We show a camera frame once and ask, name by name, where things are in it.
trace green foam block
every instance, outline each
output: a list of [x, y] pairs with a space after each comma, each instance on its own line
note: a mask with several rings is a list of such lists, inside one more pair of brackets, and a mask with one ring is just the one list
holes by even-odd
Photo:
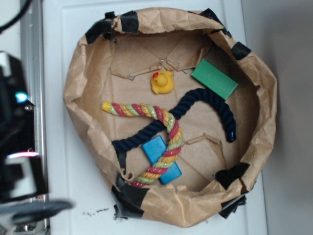
[[201, 60], [191, 75], [224, 100], [227, 100], [238, 86], [237, 82], [205, 59]]

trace black tape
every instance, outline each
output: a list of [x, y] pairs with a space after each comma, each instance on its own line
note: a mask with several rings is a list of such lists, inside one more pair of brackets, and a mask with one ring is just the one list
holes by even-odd
[[125, 169], [125, 170], [126, 170], [126, 157], [127, 157], [127, 152], [117, 153], [117, 159], [118, 159], [119, 165], [121, 166], [122, 169]]
[[231, 183], [244, 175], [249, 166], [247, 163], [238, 163], [229, 170], [218, 171], [214, 178], [227, 190]]
[[122, 31], [127, 33], [138, 33], [139, 21], [135, 11], [121, 15]]
[[219, 215], [224, 219], [227, 219], [229, 215], [233, 212], [235, 213], [238, 206], [242, 206], [246, 204], [246, 196], [244, 194], [236, 197], [233, 200], [222, 203], [222, 211], [219, 212]]
[[149, 189], [130, 186], [121, 176], [117, 177], [116, 186], [112, 187], [116, 217], [141, 218], [144, 211], [140, 207]]
[[[216, 22], [218, 22], [218, 23], [220, 23], [221, 25], [223, 25], [223, 23], [220, 21], [220, 19], [215, 15], [215, 13], [214, 13], [210, 8], [206, 9], [205, 11], [202, 11], [199, 15], [204, 16], [204, 17], [207, 17], [207, 18], [212, 19], [212, 20], [215, 20]], [[223, 32], [225, 35], [227, 35], [227, 36], [229, 36], [229, 37], [232, 37], [231, 34], [230, 34], [230, 32], [227, 31], [227, 29], [225, 28], [224, 25], [223, 25], [223, 27], [224, 27], [224, 28], [222, 29], [222, 32]]]
[[87, 43], [92, 44], [101, 34], [109, 32], [111, 32], [111, 21], [100, 20], [96, 22], [85, 34]]
[[109, 19], [109, 20], [113, 20], [115, 18], [115, 14], [114, 14], [114, 11], [110, 11], [110, 12], [107, 12], [105, 14], [105, 20]]
[[251, 50], [240, 42], [237, 42], [231, 49], [231, 53], [236, 60], [242, 60], [249, 55]]

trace black cable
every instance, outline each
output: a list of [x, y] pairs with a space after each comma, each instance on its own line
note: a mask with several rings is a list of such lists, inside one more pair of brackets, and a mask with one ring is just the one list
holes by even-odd
[[3, 26], [0, 26], [0, 34], [2, 34], [3, 31], [5, 31], [6, 29], [14, 25], [17, 21], [20, 20], [20, 18], [22, 18], [22, 16], [25, 14], [27, 9], [29, 8], [31, 2], [32, 0], [27, 0], [24, 6], [21, 8], [20, 12], [12, 20], [10, 20], [8, 23], [6, 23]]

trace blue led light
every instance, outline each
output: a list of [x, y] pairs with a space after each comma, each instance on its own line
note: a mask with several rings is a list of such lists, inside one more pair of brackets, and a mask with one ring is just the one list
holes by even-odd
[[18, 103], [23, 103], [28, 100], [28, 95], [25, 92], [16, 92], [15, 98]]

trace crumpled brown paper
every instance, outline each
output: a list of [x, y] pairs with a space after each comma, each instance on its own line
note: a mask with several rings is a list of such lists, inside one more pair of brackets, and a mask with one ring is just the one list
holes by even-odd
[[[172, 109], [192, 89], [203, 87], [181, 70], [194, 68], [205, 57], [239, 83], [227, 100], [237, 123], [237, 140], [228, 143], [219, 117], [199, 101], [179, 121], [184, 146], [177, 161], [183, 173], [172, 183], [150, 186], [141, 209], [143, 218], [189, 227], [222, 209], [221, 203], [252, 190], [274, 143], [277, 81], [253, 52], [236, 60], [236, 44], [218, 22], [183, 10], [149, 8], [136, 11], [138, 34], [122, 31], [120, 16], [112, 25], [117, 43], [102, 36], [91, 45], [79, 41], [68, 71], [64, 101], [75, 128], [109, 186], [124, 175], [111, 141], [130, 137], [152, 120], [115, 117], [101, 110], [104, 101], [150, 103]], [[155, 70], [174, 71], [175, 89], [155, 95], [150, 79]], [[124, 79], [136, 76], [133, 81]], [[142, 149], [127, 153], [132, 180], [150, 166]], [[238, 162], [249, 164], [227, 189], [213, 178], [216, 171]]]

